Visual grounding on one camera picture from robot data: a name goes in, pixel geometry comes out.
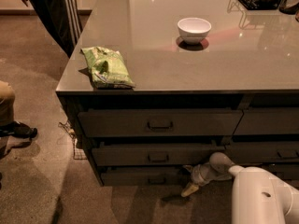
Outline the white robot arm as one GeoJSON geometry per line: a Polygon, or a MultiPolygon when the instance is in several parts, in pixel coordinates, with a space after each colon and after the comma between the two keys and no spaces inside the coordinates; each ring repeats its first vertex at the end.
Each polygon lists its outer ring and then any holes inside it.
{"type": "Polygon", "coordinates": [[[182,197],[211,181],[234,180],[231,224],[299,224],[299,190],[263,168],[243,167],[220,152],[204,164],[183,168],[191,176],[182,197]]]}

